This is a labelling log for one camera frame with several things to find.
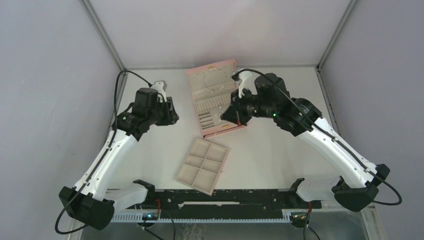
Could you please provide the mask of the pink jewelry box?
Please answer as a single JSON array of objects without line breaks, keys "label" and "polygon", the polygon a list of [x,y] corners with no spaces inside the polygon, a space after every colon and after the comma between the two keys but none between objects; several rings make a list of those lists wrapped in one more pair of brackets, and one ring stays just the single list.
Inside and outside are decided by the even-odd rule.
[{"label": "pink jewelry box", "polygon": [[204,139],[243,129],[220,116],[231,103],[236,83],[231,75],[237,68],[235,59],[215,62],[186,71],[201,136]]}]

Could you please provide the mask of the beige six-compartment tray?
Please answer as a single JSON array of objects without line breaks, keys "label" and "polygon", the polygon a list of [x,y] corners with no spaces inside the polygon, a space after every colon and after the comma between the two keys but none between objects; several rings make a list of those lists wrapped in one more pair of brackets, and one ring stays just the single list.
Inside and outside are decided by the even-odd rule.
[{"label": "beige six-compartment tray", "polygon": [[229,152],[227,147],[195,138],[175,180],[212,196]]}]

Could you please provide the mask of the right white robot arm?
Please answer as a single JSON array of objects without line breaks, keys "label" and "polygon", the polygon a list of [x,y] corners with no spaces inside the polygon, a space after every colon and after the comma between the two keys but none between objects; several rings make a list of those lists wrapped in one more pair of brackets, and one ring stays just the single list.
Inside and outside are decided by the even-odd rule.
[{"label": "right white robot arm", "polygon": [[281,77],[274,73],[253,77],[254,73],[253,69],[243,69],[232,75],[238,87],[221,119],[239,126],[252,118],[272,119],[280,129],[312,146],[338,172],[335,178],[297,179],[289,203],[302,208],[308,202],[334,200],[352,212],[371,204],[390,169],[361,156],[309,100],[291,97]]}]

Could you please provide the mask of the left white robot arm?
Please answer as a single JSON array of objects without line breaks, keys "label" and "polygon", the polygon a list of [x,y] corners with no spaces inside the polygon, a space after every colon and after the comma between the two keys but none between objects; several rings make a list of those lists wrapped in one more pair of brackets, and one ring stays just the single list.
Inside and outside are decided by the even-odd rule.
[{"label": "left white robot arm", "polygon": [[164,81],[157,81],[137,90],[134,102],[116,117],[116,126],[86,173],[73,187],[65,186],[59,192],[63,213],[85,227],[103,230],[116,213],[136,204],[145,209],[155,205],[155,187],[146,181],[135,180],[118,190],[108,187],[127,153],[150,126],[174,125],[179,120],[166,88]]}]

